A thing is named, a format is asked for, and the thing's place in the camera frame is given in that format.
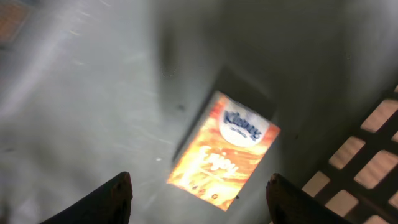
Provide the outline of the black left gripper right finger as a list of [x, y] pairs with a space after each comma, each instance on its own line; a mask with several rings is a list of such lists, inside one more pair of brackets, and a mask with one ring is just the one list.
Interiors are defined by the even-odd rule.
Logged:
[[350, 224], [278, 173], [267, 183], [266, 199], [273, 224]]

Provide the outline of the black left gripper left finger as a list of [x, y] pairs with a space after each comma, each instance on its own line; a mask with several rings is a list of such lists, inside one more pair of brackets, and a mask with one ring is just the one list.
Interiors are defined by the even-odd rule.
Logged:
[[128, 224], [132, 198], [130, 173], [121, 172], [42, 224]]

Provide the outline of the orange Kleenex tissue pack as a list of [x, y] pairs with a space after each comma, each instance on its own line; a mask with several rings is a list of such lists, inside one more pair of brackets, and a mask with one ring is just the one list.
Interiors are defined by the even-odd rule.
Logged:
[[217, 91], [167, 182], [226, 211], [279, 133], [268, 119]]

